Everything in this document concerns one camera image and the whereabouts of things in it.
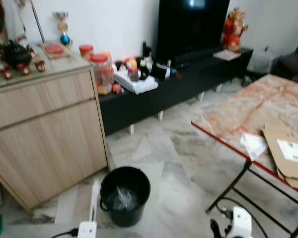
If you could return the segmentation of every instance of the white wall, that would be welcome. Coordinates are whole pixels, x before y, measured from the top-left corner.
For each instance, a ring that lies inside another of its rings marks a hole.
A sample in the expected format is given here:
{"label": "white wall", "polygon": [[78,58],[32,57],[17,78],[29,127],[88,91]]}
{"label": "white wall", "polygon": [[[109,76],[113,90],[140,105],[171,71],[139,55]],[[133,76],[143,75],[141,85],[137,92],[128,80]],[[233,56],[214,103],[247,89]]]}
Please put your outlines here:
{"label": "white wall", "polygon": [[[47,41],[59,38],[53,11],[68,11],[68,34],[80,44],[93,44],[95,51],[110,51],[113,59],[139,55],[142,41],[155,44],[159,0],[33,0]],[[298,45],[298,0],[231,0],[247,10],[249,30],[242,43],[255,49],[266,45],[277,55]],[[40,42],[30,3],[22,10],[30,42]]]}

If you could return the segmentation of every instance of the cabinet leg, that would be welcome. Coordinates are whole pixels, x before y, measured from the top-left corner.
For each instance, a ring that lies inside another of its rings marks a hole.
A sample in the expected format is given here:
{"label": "cabinet leg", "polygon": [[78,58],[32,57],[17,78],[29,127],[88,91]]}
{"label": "cabinet leg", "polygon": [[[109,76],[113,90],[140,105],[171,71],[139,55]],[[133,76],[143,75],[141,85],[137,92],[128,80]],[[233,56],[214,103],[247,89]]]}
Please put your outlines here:
{"label": "cabinet leg", "polygon": [[134,124],[131,124],[129,127],[128,127],[128,132],[130,135],[133,135],[134,134]]}
{"label": "cabinet leg", "polygon": [[215,91],[216,91],[217,93],[220,93],[220,92],[221,92],[221,89],[222,89],[222,86],[223,86],[223,84],[221,83],[220,85],[217,86],[217,88],[216,88]]}
{"label": "cabinet leg", "polygon": [[158,120],[159,120],[159,121],[162,121],[162,120],[163,120],[163,111],[159,112],[159,113],[157,114],[157,117],[158,117]]}
{"label": "cabinet leg", "polygon": [[198,101],[201,102],[203,100],[203,97],[204,97],[204,92],[198,95]]}

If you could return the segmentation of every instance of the blue ball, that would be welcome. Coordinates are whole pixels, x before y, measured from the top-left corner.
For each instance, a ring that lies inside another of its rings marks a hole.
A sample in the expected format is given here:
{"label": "blue ball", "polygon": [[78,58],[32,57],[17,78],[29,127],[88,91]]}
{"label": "blue ball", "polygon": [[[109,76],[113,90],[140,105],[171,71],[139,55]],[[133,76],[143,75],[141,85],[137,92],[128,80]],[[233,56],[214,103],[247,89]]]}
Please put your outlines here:
{"label": "blue ball", "polygon": [[61,35],[60,40],[61,43],[65,46],[67,46],[71,42],[71,39],[67,35]]}

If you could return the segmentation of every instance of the marble floor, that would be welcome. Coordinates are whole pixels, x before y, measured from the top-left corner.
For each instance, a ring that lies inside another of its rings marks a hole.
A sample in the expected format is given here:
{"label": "marble floor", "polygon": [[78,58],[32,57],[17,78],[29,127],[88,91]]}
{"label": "marble floor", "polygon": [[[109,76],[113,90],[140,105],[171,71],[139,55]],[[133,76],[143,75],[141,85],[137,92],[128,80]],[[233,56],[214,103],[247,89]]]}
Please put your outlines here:
{"label": "marble floor", "polygon": [[[151,194],[141,221],[131,228],[119,228],[102,210],[97,210],[98,238],[212,238],[210,219],[216,219],[222,233],[229,223],[218,211],[206,215],[208,205],[231,183],[244,159],[194,128],[190,121],[205,108],[212,107],[241,89],[240,80],[223,85],[222,91],[205,92],[203,101],[193,98],[164,112],[163,121],[150,117],[135,125],[135,134],[127,130],[107,137],[112,166],[131,165],[144,171],[151,183]],[[298,194],[258,171],[278,187],[298,199]],[[2,238],[48,238],[77,227],[87,220],[91,186],[102,180],[107,171],[91,176],[58,198],[37,208],[34,217],[27,215],[8,193],[4,193]],[[294,230],[298,225],[298,206],[247,174],[237,186],[250,198]],[[289,237],[283,230],[257,212],[237,194],[263,225],[270,238]],[[234,204],[221,202],[231,208]],[[263,237],[253,224],[253,237]]]}

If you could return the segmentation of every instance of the tv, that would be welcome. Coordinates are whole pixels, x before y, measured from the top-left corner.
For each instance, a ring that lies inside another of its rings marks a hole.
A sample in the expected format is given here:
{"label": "tv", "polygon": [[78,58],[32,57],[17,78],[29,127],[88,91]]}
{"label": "tv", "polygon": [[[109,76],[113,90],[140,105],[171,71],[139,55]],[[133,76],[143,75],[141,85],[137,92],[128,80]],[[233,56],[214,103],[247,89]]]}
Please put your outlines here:
{"label": "tv", "polygon": [[188,59],[218,46],[228,4],[229,0],[160,0],[156,60],[185,55]]}

